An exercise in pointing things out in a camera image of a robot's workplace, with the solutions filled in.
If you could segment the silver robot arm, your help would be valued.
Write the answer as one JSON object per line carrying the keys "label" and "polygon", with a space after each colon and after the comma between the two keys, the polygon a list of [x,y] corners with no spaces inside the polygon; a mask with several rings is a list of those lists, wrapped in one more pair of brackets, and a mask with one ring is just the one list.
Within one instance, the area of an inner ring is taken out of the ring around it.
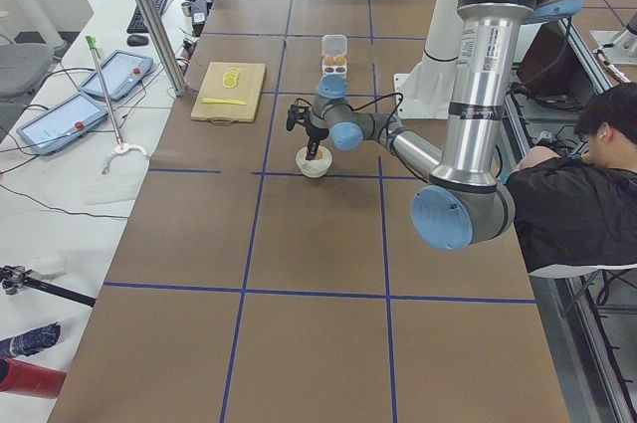
{"label": "silver robot arm", "polygon": [[342,151],[367,140],[383,145],[425,181],[411,205],[419,236],[441,250],[459,250],[503,234],[514,200],[492,174],[497,131],[504,113],[520,28],[576,14],[584,0],[457,0],[462,23],[446,140],[437,147],[406,128],[394,113],[361,113],[346,100],[346,82],[322,78],[310,106],[292,106],[288,126],[302,126],[314,159],[329,139]]}

